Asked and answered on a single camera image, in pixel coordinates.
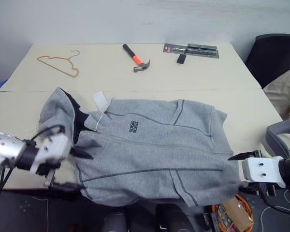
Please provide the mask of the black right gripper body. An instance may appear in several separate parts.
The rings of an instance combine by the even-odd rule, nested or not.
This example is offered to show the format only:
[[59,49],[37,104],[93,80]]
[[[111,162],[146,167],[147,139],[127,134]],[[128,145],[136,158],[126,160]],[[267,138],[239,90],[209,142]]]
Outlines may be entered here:
[[257,196],[276,196],[275,183],[255,182]]

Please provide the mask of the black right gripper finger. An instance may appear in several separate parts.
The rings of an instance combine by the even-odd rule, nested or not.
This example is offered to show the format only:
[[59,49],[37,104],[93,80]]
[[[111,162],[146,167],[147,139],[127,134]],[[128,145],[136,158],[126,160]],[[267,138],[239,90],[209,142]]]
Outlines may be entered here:
[[237,155],[230,157],[228,160],[230,160],[230,161],[232,161],[232,160],[245,160],[247,158],[260,158],[260,157],[261,157],[260,151],[254,150],[251,152],[239,153]]

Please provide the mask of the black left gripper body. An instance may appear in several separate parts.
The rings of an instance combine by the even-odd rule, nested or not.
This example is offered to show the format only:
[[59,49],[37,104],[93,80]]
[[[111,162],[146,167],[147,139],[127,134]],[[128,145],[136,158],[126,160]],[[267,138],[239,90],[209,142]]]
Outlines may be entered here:
[[49,160],[46,163],[40,164],[37,169],[37,175],[44,176],[44,186],[51,187],[55,180],[55,172],[61,167],[61,161]]

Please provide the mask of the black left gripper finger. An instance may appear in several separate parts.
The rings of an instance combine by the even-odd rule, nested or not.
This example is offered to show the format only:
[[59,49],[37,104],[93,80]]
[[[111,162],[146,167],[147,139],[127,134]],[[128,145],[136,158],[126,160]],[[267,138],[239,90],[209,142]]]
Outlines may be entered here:
[[69,182],[65,182],[63,184],[54,182],[50,184],[49,189],[57,190],[57,191],[64,191],[64,192],[77,192],[82,189],[85,189],[85,186],[79,185],[76,183],[69,183]]
[[80,159],[93,159],[93,157],[81,147],[72,147],[70,149],[70,154]]

